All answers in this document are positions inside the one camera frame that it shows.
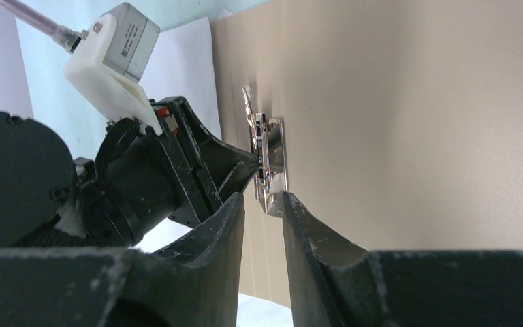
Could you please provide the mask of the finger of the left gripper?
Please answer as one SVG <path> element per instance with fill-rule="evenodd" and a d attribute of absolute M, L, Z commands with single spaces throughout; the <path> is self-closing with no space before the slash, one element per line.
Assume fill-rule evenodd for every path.
<path fill-rule="evenodd" d="M 180 117 L 192 174 L 208 209 L 215 212 L 233 193 L 244 191 L 257 172 L 259 156 L 213 135 L 184 97 Z"/>

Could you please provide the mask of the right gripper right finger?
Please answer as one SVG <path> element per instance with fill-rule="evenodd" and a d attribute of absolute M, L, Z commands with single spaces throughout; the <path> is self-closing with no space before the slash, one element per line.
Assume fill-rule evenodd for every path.
<path fill-rule="evenodd" d="M 281 203 L 295 326 L 523 326 L 523 251 L 368 251 Z"/>

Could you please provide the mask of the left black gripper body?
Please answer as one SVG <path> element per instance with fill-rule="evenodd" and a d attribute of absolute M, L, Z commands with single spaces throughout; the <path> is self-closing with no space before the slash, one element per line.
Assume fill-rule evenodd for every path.
<path fill-rule="evenodd" d="M 186 98 L 150 101 L 164 128 L 126 123 L 107 128 L 94 160 L 75 165 L 82 194 L 86 241 L 99 246 L 133 246 L 164 219 L 195 227 L 221 207 L 205 154 L 213 140 Z"/>

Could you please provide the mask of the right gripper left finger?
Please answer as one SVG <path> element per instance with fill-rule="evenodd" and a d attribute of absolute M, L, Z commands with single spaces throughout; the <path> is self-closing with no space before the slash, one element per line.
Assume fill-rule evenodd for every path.
<path fill-rule="evenodd" d="M 0 326 L 235 326 L 244 197 L 152 254 L 0 249 Z"/>

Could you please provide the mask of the silver metal folder clip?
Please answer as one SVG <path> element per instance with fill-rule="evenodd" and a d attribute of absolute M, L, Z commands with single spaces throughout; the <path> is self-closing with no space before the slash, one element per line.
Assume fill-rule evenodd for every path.
<path fill-rule="evenodd" d="M 249 125 L 251 152 L 258 156 L 255 173 L 255 198 L 265 214 L 281 217 L 283 204 L 279 194 L 289 191 L 285 125 L 282 118 L 254 111 L 249 86 L 242 87 L 244 107 Z"/>

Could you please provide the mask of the tan cardboard folder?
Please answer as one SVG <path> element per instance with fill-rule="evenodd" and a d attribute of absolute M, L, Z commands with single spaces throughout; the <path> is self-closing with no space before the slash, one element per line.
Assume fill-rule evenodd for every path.
<path fill-rule="evenodd" d="M 223 139 L 249 146 L 248 85 L 325 224 L 366 249 L 523 250 L 523 1 L 271 1 L 211 29 Z"/>

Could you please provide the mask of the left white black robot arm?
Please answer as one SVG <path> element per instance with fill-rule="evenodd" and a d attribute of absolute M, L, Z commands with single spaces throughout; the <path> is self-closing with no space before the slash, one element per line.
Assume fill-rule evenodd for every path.
<path fill-rule="evenodd" d="M 0 112 L 0 247 L 130 247 L 164 219 L 201 224 L 257 172 L 184 97 L 151 100 L 163 128 L 109 123 L 94 159 L 46 125 Z"/>

